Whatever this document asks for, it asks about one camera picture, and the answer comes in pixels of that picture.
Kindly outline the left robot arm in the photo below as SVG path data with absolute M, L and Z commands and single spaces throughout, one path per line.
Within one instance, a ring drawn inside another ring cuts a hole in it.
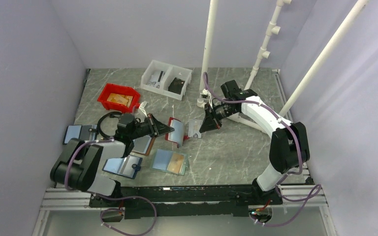
M 106 118 L 117 118 L 117 129 L 112 136 L 101 130 Z M 63 184 L 67 190 L 80 190 L 102 196 L 107 205 L 114 207 L 121 202 L 121 184 L 101 174 L 101 162 L 126 163 L 134 149 L 134 141 L 149 136 L 157 138 L 175 129 L 158 121 L 152 114 L 140 120 L 131 113 L 109 112 L 101 117 L 96 132 L 101 140 L 85 141 L 72 138 L 63 148 L 50 171 L 50 180 Z

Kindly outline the red card holder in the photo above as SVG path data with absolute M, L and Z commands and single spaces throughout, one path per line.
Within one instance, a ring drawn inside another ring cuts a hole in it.
M 170 133 L 165 135 L 165 140 L 175 143 L 177 148 L 183 146 L 183 142 L 185 140 L 185 125 L 178 119 L 170 117 L 168 126 L 173 128 L 174 130 Z

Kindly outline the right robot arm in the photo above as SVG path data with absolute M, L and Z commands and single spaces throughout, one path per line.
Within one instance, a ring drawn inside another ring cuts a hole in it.
M 303 164 L 310 159 L 306 128 L 301 122 L 291 122 L 267 106 L 251 89 L 242 90 L 235 80 L 221 86 L 224 94 L 220 104 L 212 101 L 204 106 L 205 117 L 201 133 L 220 129 L 222 119 L 236 113 L 244 114 L 258 124 L 270 137 L 269 165 L 252 185 L 252 199 L 263 204 L 287 175 L 300 175 Z

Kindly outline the white silver card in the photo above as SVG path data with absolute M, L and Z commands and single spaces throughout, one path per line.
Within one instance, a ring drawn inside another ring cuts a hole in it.
M 190 119 L 188 126 L 188 137 L 189 138 L 201 138 L 200 127 L 202 121 L 198 119 Z

